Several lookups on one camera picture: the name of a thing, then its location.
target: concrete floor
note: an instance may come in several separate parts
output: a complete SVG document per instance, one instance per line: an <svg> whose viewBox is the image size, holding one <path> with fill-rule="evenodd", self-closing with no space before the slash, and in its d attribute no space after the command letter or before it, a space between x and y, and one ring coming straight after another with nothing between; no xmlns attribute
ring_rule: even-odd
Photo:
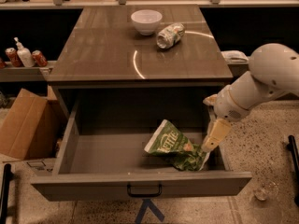
<svg viewBox="0 0 299 224"><path fill-rule="evenodd" d="M0 109L0 125L8 109ZM275 101L259 105L238 123L222 145L234 171L251 171L253 178L233 197L152 199L115 202L49 202L30 185L35 174L22 161L11 161L7 223L203 223L203 224L295 224L299 207L293 199L299 192L288 136L299 144L299 101ZM254 191L271 185L266 201Z"/></svg>

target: drawer handle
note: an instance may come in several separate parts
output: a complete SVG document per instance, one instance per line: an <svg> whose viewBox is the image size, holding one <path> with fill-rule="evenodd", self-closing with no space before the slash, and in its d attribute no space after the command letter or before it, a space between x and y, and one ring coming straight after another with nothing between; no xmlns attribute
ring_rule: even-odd
<svg viewBox="0 0 299 224"><path fill-rule="evenodd" d="M151 194L133 194L131 192L131 185L129 184L127 186L128 195L132 198L155 198L159 197L162 194L162 185L159 184L158 186L158 192L157 193L151 193Z"/></svg>

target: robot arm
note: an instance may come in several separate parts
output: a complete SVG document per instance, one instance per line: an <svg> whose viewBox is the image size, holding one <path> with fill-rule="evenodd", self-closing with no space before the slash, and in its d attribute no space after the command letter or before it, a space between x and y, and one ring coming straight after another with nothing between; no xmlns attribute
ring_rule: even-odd
<svg viewBox="0 0 299 224"><path fill-rule="evenodd" d="M213 106L217 118L210 121L202 149L213 150L230 131L231 121L240 121L256 105L289 92L299 96L298 54L280 44L257 48L249 58L248 72L204 100Z"/></svg>

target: snack bag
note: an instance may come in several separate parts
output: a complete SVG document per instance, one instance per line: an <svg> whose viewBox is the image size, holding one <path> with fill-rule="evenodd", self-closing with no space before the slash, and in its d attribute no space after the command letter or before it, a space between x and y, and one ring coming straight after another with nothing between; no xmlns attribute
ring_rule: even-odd
<svg viewBox="0 0 299 224"><path fill-rule="evenodd" d="M200 145L192 144L166 119L155 131L144 150L151 155L163 156L168 163L181 171L201 170L209 156Z"/></svg>

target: white bowl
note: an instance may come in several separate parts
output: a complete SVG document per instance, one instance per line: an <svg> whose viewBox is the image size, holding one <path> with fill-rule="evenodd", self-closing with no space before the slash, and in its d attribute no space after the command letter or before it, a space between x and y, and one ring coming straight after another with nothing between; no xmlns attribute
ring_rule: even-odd
<svg viewBox="0 0 299 224"><path fill-rule="evenodd" d="M151 35L158 28L162 14L155 10L138 10L131 15L133 26L142 35Z"/></svg>

